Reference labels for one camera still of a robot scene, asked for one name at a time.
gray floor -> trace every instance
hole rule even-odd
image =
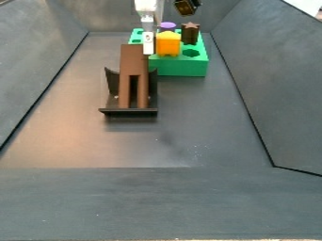
[[[1,152],[0,239],[322,238],[322,179],[270,166],[209,35],[156,119],[97,112],[128,36],[91,34]]]

yellow cube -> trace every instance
hole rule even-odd
[[[180,52],[181,35],[164,31],[156,35],[156,54],[159,56],[177,56]]]

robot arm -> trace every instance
hole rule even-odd
[[[156,25],[161,23],[164,0],[135,0],[135,4],[143,28],[143,53],[152,55],[155,53],[155,23]]]

green shape sorter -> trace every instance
hole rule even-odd
[[[143,44],[141,33],[141,28],[133,29],[128,44]],[[196,45],[180,43],[180,54],[177,56],[151,55],[148,57],[148,68],[149,70],[157,68],[159,75],[205,76],[207,62],[204,41],[201,34],[199,34]]]

